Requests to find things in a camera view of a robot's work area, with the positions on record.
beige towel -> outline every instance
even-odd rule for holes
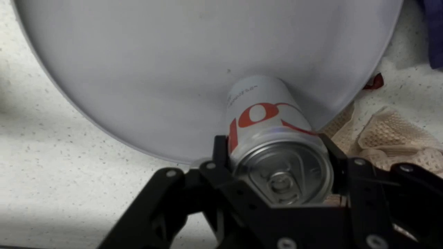
[[[431,134],[398,111],[384,108],[353,139],[353,111],[353,105],[349,107],[324,130],[346,155],[366,158],[385,170],[398,162],[410,162],[443,177],[443,151]]]

cloth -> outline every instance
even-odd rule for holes
[[[430,133],[407,122],[398,111],[384,108],[353,139],[353,112],[351,105],[323,130],[346,155],[366,158],[384,170],[410,162],[443,177],[443,150]]]
[[[418,0],[425,10],[431,68],[443,68],[443,0]]]

aluminum can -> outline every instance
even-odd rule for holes
[[[227,119],[233,175],[270,206],[319,204],[331,193],[328,151],[283,81],[259,75],[236,83]]]

white countertop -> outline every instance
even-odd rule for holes
[[[414,2],[406,3],[380,71],[385,87],[358,98],[358,123],[392,105],[443,141],[443,74],[427,63]],[[0,245],[96,248],[164,166],[178,165],[117,141],[63,97],[25,43],[10,2],[0,0]],[[214,245],[201,217],[180,238],[178,248]]]

